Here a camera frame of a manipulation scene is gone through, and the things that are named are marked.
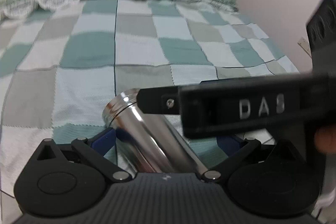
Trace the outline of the person's hand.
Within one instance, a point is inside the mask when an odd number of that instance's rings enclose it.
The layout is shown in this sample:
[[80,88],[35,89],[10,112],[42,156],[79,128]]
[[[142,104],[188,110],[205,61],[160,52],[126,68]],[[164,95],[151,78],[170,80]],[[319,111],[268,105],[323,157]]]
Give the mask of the person's hand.
[[315,146],[324,154],[336,154],[336,128],[320,129],[314,137]]

